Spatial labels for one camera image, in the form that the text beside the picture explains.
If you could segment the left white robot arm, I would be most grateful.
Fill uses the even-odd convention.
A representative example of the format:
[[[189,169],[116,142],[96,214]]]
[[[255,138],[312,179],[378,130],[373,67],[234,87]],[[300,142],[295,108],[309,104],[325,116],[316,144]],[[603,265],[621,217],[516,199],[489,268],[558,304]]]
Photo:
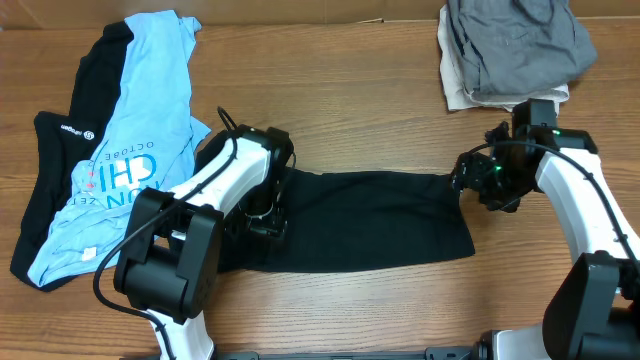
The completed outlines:
[[[161,359],[211,359],[203,309],[226,233],[281,241],[279,203],[294,146],[285,131],[241,125],[186,182],[136,198],[114,274],[115,289],[153,327]]]

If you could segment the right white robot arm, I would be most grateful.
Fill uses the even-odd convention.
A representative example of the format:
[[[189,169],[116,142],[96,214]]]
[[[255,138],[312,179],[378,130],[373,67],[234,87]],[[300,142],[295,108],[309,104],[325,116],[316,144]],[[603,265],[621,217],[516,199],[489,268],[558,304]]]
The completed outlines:
[[[491,331],[475,359],[636,359],[639,237],[609,189],[585,131],[525,126],[487,133],[462,153],[453,189],[472,189],[491,210],[514,211],[533,191],[550,201],[573,265],[540,324]]]

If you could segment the beige folded garment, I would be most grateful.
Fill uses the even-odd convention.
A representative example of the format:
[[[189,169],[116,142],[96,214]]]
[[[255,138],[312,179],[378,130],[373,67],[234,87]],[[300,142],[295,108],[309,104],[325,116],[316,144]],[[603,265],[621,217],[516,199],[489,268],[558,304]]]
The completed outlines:
[[[437,40],[441,50],[440,76],[444,95],[449,111],[460,111],[470,108],[486,107],[501,108],[512,112],[514,107],[529,98],[551,100],[554,103],[555,112],[559,113],[562,103],[569,100],[569,87],[567,84],[538,91],[525,95],[473,95],[467,89],[461,72],[461,67],[453,49],[453,36],[449,34],[449,20],[447,5],[440,9]]]

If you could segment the grey folded shorts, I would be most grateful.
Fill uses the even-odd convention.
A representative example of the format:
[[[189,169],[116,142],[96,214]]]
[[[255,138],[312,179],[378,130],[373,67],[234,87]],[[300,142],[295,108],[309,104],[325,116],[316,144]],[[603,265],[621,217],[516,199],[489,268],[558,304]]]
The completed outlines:
[[[479,95],[525,95],[567,84],[598,55],[564,0],[449,0],[447,30],[463,83]]]

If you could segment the light blue printed t-shirt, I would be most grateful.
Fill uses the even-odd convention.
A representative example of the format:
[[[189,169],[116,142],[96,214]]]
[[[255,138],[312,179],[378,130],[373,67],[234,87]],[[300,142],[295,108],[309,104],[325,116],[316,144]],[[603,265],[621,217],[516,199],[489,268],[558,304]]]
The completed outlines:
[[[115,68],[115,102],[106,122],[82,139],[95,149],[71,172],[71,194],[49,225],[27,271],[49,291],[93,272],[125,237],[136,196],[189,179],[209,128],[191,114],[188,62],[201,25],[173,10],[127,17]]]

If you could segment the black logo t-shirt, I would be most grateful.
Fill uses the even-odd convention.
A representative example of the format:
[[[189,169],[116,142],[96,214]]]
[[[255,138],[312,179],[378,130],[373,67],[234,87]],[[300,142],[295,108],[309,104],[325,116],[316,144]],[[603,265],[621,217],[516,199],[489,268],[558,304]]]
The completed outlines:
[[[71,197],[74,167],[89,159],[103,139],[121,94],[126,50],[133,39],[125,22],[107,25],[80,59],[69,113],[41,111],[34,118],[38,176],[10,264],[10,272],[32,288],[36,284],[28,270],[47,239],[54,215]]]

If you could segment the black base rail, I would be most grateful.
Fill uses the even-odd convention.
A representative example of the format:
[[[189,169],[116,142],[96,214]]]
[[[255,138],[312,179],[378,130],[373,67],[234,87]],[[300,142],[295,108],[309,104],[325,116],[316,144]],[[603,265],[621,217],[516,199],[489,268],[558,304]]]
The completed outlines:
[[[486,343],[476,343],[473,347],[429,347],[422,351],[390,352],[339,352],[339,353],[299,353],[299,354],[259,354],[257,352],[219,353],[213,351],[210,360],[475,360],[475,359],[548,359],[540,354],[499,355],[492,353]]]

